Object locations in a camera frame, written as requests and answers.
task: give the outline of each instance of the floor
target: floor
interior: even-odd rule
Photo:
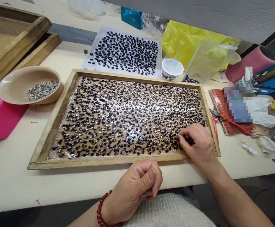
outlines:
[[[236,181],[275,225],[275,174]],[[185,194],[185,191],[187,191],[185,188],[177,188],[160,191],[160,193]],[[216,226],[227,227],[228,224],[217,207],[210,186],[208,184],[196,185],[193,186],[193,191],[202,212]],[[67,226],[96,202],[97,199],[2,212],[0,213],[0,225],[8,224],[8,226],[18,227]]]

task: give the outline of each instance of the blue box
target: blue box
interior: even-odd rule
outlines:
[[[122,21],[138,29],[142,28],[142,20],[141,20],[142,14],[143,12],[132,10],[122,6],[122,10],[121,10]]]

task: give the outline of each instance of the tissue paper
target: tissue paper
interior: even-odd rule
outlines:
[[[266,136],[261,136],[257,143],[261,146],[261,149],[265,153],[275,154],[275,142]]]
[[[241,141],[240,146],[244,148],[246,151],[249,151],[251,154],[258,154],[256,150],[254,150],[253,147],[249,146],[245,140]]]

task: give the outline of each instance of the white knit sweater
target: white knit sweater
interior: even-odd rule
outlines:
[[[181,195],[166,193],[156,196],[152,202],[143,201],[133,217],[122,226],[130,227],[178,227],[215,226],[192,201]]]

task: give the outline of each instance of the person's left hand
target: person's left hand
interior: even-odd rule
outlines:
[[[162,171],[156,161],[133,163],[103,202],[103,220],[107,224],[129,220],[143,199],[150,201],[157,195],[162,182]]]

